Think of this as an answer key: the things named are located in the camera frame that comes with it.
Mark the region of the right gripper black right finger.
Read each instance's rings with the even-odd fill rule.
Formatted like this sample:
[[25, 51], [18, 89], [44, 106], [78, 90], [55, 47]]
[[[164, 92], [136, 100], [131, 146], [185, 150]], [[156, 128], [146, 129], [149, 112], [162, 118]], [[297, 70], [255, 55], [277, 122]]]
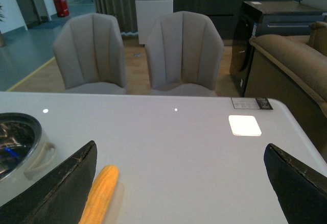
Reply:
[[326, 223], [326, 177], [270, 143], [264, 151], [270, 184], [288, 223]]

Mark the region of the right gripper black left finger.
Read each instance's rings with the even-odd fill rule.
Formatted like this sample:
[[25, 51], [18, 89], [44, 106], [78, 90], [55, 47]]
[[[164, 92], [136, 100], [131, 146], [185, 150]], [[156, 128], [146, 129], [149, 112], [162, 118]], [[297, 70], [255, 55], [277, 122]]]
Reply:
[[90, 141], [39, 181], [1, 206], [1, 223], [78, 223], [95, 176]]

